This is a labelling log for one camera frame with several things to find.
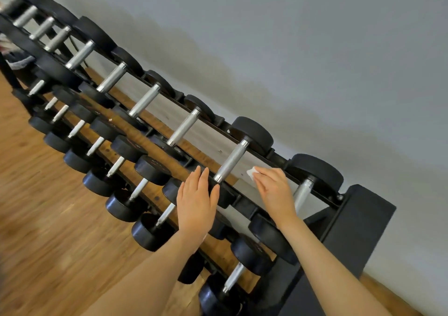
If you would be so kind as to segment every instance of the dumbbell rack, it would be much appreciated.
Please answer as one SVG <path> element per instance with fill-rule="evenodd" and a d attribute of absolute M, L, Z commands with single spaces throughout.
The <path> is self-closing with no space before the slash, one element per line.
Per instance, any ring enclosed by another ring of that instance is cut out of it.
<path fill-rule="evenodd" d="M 86 42 L 81 36 L 74 35 L 74 37 L 81 42 Z M 109 55 L 102 54 L 102 56 L 114 64 L 118 64 Z M 150 86 L 142 78 L 134 77 L 145 85 Z M 184 105 L 183 99 L 185 96 L 182 92 L 176 91 L 174 98 L 165 95 L 163 92 L 161 95 L 182 109 L 189 111 L 187 106 Z M 112 96 L 111 98 L 117 105 L 126 108 L 117 98 Z M 140 119 L 147 127 L 141 130 L 141 132 L 150 141 L 155 141 L 155 138 L 158 140 L 166 139 L 162 133 L 151 127 L 148 121 L 144 121 L 144 118 Z M 225 118 L 218 117 L 213 124 L 202 117 L 199 120 L 216 132 L 226 136 L 234 143 L 238 143 L 228 132 L 231 125 Z M 64 118 L 64 122 L 73 127 L 73 124 L 66 118 Z M 86 138 L 83 139 L 88 144 L 91 144 Z M 251 149 L 247 149 L 247 151 L 271 167 L 285 169 L 289 162 L 289 160 L 278 155 L 273 148 L 269 150 L 266 156 L 261 156 Z M 109 166 L 112 164 L 106 155 L 99 151 L 97 151 L 97 154 Z M 193 169 L 197 165 L 202 165 L 192 156 L 187 153 L 186 155 L 187 159 L 182 163 L 185 168 Z M 134 189 L 136 187 L 121 171 L 117 174 L 126 182 L 127 188 Z M 298 178 L 288 173 L 286 173 L 286 176 L 294 183 L 301 183 Z M 263 209 L 236 189 L 230 185 L 228 185 L 228 189 L 237 197 L 232 206 L 246 218 L 251 219 L 256 213 L 269 218 Z M 314 190 L 311 193 L 324 201 L 328 207 L 312 215 L 305 222 L 341 263 L 355 274 L 355 276 L 360 276 L 368 258 L 389 223 L 395 211 L 395 206 L 360 185 L 350 186 L 345 194 L 335 194 L 329 197 L 324 197 Z M 149 204 L 150 212 L 157 215 L 162 213 L 159 207 L 145 194 L 140 194 L 140 196 Z M 177 229 L 176 224 L 171 220 L 167 222 L 174 230 Z M 233 240 L 232 234 L 228 236 L 228 240 Z M 206 268 L 211 273 L 218 272 L 222 276 L 227 277 L 222 269 L 205 252 L 199 250 L 199 254 L 204 258 Z M 234 289 L 238 290 L 238 293 L 243 296 L 243 309 L 240 313 L 242 315 L 261 315 L 264 312 L 269 315 L 295 315 L 299 309 L 303 315 L 323 315 L 319 302 L 314 296 L 309 282 L 303 274 L 303 270 L 300 268 L 300 264 L 290 265 L 280 257 L 275 259 L 271 271 L 265 276 L 260 277 L 257 285 L 250 294 L 238 285 Z"/>

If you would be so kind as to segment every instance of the wooden floor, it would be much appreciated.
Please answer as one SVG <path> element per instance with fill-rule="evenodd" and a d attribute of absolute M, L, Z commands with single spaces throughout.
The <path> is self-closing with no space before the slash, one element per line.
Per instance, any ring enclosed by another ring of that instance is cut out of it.
<path fill-rule="evenodd" d="M 121 95 L 121 101 L 129 100 L 117 90 L 113 93 Z M 164 163 L 175 177 L 187 177 L 184 168 L 126 122 L 110 111 L 101 111 L 131 139 L 142 143 L 150 156 Z M 172 131 L 151 114 L 145 112 L 144 118 L 153 119 L 151 124 L 170 136 Z M 27 120 L 26 111 L 0 78 L 0 313 L 80 315 L 151 254 L 134 242 L 131 224 L 110 216 L 104 208 L 105 198 L 84 188 L 83 174 L 66 166 L 62 154 L 46 146 L 43 135 Z M 97 138 L 87 128 L 82 132 L 90 140 Z M 219 167 L 189 143 L 184 141 L 181 146 L 212 170 Z M 117 159 L 109 143 L 102 151 L 111 160 Z M 133 164 L 126 162 L 122 170 L 134 182 L 140 181 Z M 235 178 L 227 181 L 232 184 Z M 144 193 L 162 209 L 168 205 L 160 187 L 148 184 Z M 202 249 L 227 273 L 236 265 L 227 241 L 207 237 Z M 197 292 L 207 274 L 204 270 L 192 285 L 177 283 L 164 314 L 199 315 Z M 256 276 L 246 273 L 239 284 L 250 291 L 256 281 Z"/>

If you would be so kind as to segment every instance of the white wall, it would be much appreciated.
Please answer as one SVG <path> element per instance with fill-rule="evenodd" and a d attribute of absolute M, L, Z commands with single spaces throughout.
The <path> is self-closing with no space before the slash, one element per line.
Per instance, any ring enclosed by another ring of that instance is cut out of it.
<path fill-rule="evenodd" d="M 260 122 L 283 156 L 395 204 L 366 271 L 448 314 L 447 0 L 57 1 L 228 121 Z"/>

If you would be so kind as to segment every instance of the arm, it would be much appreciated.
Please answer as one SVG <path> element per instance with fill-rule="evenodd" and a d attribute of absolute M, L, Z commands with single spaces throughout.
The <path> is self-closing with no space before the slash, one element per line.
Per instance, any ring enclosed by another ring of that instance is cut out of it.
<path fill-rule="evenodd" d="M 208 196 L 208 168 L 198 166 L 177 194 L 179 231 L 159 250 L 102 295 L 82 316 L 158 316 L 188 258 L 210 231 L 219 186 Z"/>
<path fill-rule="evenodd" d="M 254 180 L 266 210 L 291 244 L 327 316 L 390 316 L 347 268 L 297 217 L 286 176 L 279 168 L 255 167 Z"/>

